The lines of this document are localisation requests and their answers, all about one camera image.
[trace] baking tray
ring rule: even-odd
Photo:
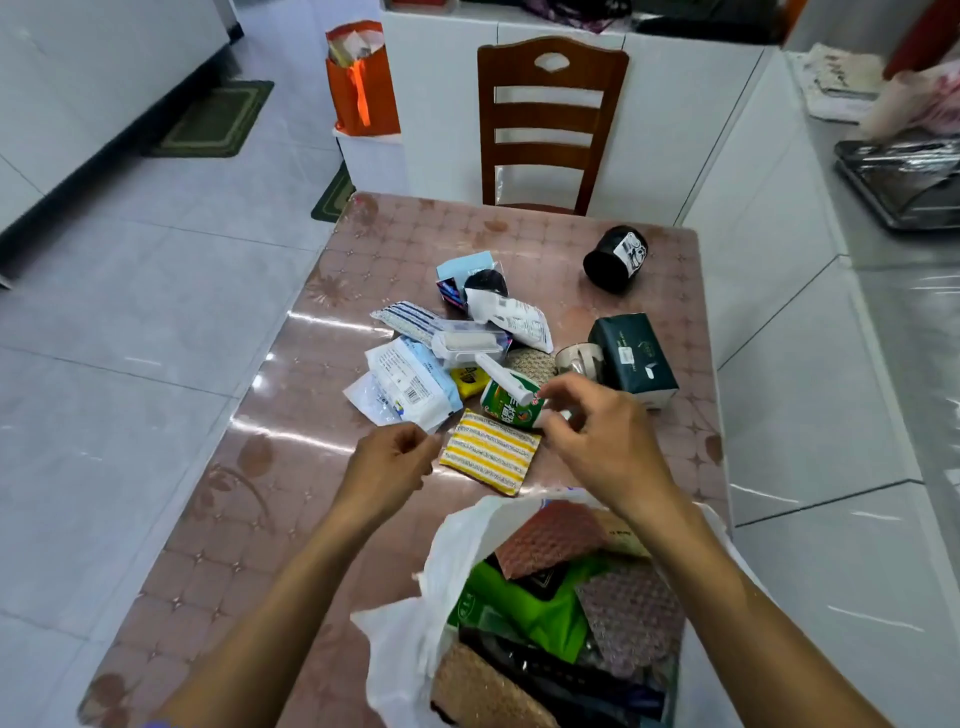
[[[841,141],[836,168],[898,231],[960,229],[960,139]]]

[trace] table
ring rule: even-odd
[[[546,314],[557,349],[586,341],[598,316],[645,311],[680,384],[657,416],[667,461],[681,487],[730,522],[696,233],[637,225],[650,254],[629,293],[618,297],[592,285],[581,267],[615,224],[355,194],[97,670],[84,719],[106,725],[106,702],[129,711],[130,726],[138,725],[267,593],[326,512],[357,441],[373,427],[343,395],[366,370],[363,352],[394,335],[370,312],[409,300],[452,315],[434,269],[458,255],[492,251],[511,295]],[[523,491],[571,485],[572,475],[544,442]],[[412,574],[440,523],[492,493],[435,467],[374,534],[333,600],[281,728],[314,728],[319,716],[323,725],[381,724],[366,704],[367,640],[349,615],[418,595]]]

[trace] right hand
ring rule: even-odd
[[[543,431],[581,484],[614,513],[649,532],[669,529],[669,516],[688,510],[692,501],[674,483],[646,408],[636,398],[573,373],[548,381],[539,396],[550,399],[554,409],[586,415],[576,432],[550,412]]]

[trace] dark green tissue box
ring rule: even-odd
[[[662,409],[677,393],[677,379],[645,313],[597,319],[589,342],[603,350],[604,384]]]

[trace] white cabinet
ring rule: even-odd
[[[104,141],[49,84],[26,47],[31,42],[0,22],[0,154],[45,194]]]
[[[717,390],[735,523],[920,478],[844,258],[717,373]]]
[[[465,3],[450,15],[385,11],[411,194],[482,202],[476,50],[534,37],[567,36],[631,57],[588,214],[673,225],[753,73],[763,49],[623,31],[595,35],[517,8]],[[498,102],[599,106],[580,89],[499,88]],[[589,144],[590,135],[501,130],[499,141]],[[514,165],[501,170],[500,204],[573,207],[582,173]]]
[[[212,0],[11,0],[0,21],[100,146],[228,42]]]
[[[787,616],[894,725],[957,724],[960,594],[924,486],[737,528],[733,541]]]
[[[591,217],[673,225],[763,49],[628,33]]]
[[[477,48],[496,45],[486,20],[384,12],[410,193],[480,204]]]
[[[838,252],[799,104],[777,53],[684,219],[700,238],[717,367]]]
[[[39,190],[0,158],[0,231],[40,201]]]

